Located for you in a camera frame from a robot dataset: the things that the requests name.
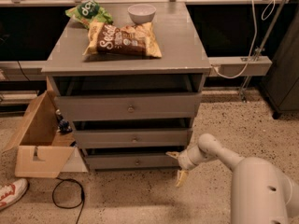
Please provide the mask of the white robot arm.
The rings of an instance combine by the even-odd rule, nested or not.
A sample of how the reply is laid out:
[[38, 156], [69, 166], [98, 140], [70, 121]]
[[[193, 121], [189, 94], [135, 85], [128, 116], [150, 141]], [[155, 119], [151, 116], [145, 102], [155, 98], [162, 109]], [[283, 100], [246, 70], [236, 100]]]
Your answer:
[[176, 152], [177, 185], [202, 162], [219, 160], [232, 171], [231, 224], [289, 224], [299, 216], [299, 185], [274, 164], [257, 157], [243, 157], [204, 133], [194, 146]]

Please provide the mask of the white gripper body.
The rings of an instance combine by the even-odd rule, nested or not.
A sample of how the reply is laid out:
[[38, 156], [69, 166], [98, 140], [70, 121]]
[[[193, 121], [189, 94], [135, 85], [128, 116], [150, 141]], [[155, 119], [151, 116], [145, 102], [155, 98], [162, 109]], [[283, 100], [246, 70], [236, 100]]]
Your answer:
[[198, 146], [186, 148], [178, 155], [178, 164], [182, 170], [190, 171], [204, 160], [204, 155]]

